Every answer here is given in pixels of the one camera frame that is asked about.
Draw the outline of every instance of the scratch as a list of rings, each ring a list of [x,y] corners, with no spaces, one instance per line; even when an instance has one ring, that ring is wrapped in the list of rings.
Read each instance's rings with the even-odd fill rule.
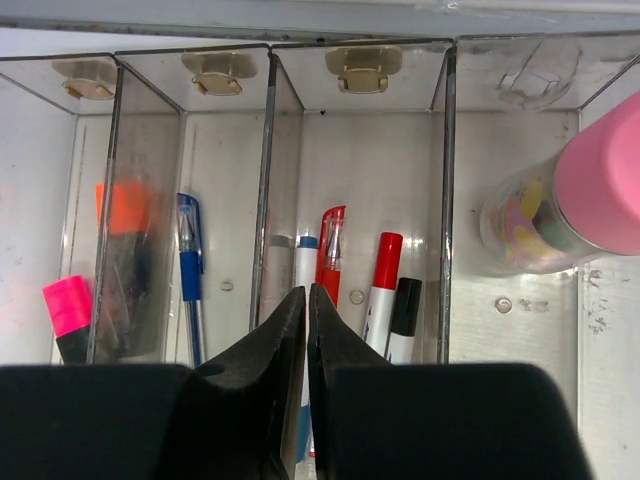
[[[518,300],[518,303],[525,312],[545,313],[549,311],[549,302],[546,300],[536,300],[532,302],[526,298],[521,298]]]

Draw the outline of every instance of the marker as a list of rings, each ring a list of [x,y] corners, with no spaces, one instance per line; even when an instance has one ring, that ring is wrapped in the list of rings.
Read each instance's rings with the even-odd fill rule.
[[[80,275],[63,278],[42,289],[53,333],[65,365],[87,363],[92,299]]]
[[[342,205],[324,212],[316,264],[316,283],[327,289],[329,298],[336,308],[340,294],[341,244],[346,209],[347,207]]]
[[[402,277],[398,280],[398,290],[391,315],[389,345],[385,357],[388,362],[395,365],[411,363],[421,289],[422,282],[415,278]]]
[[[182,300],[187,312],[187,325],[189,327],[191,356],[194,367],[202,364],[205,356],[200,305],[202,300],[200,276],[204,273],[201,232],[200,205],[198,201],[191,195],[178,193],[180,279],[182,280]]]
[[[376,271],[369,294],[363,335],[364,341],[383,357],[389,337],[389,323],[401,254],[402,235],[383,232],[380,235]]]
[[[295,286],[304,287],[307,299],[305,324],[307,340],[309,339],[309,291],[315,282],[316,264],[318,261],[318,239],[315,237],[300,237],[300,243],[295,254]],[[298,427],[298,445],[296,449],[296,463],[304,461],[309,444],[311,427],[311,409],[309,408],[309,371],[307,356],[304,357],[304,376],[302,377],[302,401],[300,402],[300,422]]]

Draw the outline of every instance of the black marker cap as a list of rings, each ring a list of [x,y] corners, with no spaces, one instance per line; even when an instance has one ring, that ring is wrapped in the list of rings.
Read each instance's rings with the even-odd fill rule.
[[[418,309],[420,308],[420,290],[422,282],[415,278],[402,277],[398,281],[396,299],[391,314],[391,332],[403,337],[416,335]]]

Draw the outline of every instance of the red pen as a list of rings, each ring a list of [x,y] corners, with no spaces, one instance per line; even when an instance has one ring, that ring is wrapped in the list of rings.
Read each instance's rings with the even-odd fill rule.
[[[340,293],[340,269],[342,268],[340,244],[346,209],[347,207],[342,205],[324,212],[316,268],[316,283],[327,289],[329,298],[336,307]]]

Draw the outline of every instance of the highlighter cap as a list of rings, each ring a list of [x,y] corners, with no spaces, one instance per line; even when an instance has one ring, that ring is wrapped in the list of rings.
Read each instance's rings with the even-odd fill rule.
[[[422,282],[415,278],[402,277],[393,302],[391,332],[403,337],[414,337],[420,309]]]
[[[98,225],[102,218],[104,185],[96,185],[96,218]],[[147,188],[137,182],[125,181],[113,186],[111,194],[111,216],[109,233],[146,233],[149,230],[150,194]]]
[[[402,254],[402,235],[399,233],[383,232],[380,235],[376,272],[373,276],[373,286],[395,290]]]
[[[91,323],[92,299],[80,275],[63,278],[42,289],[56,338]]]

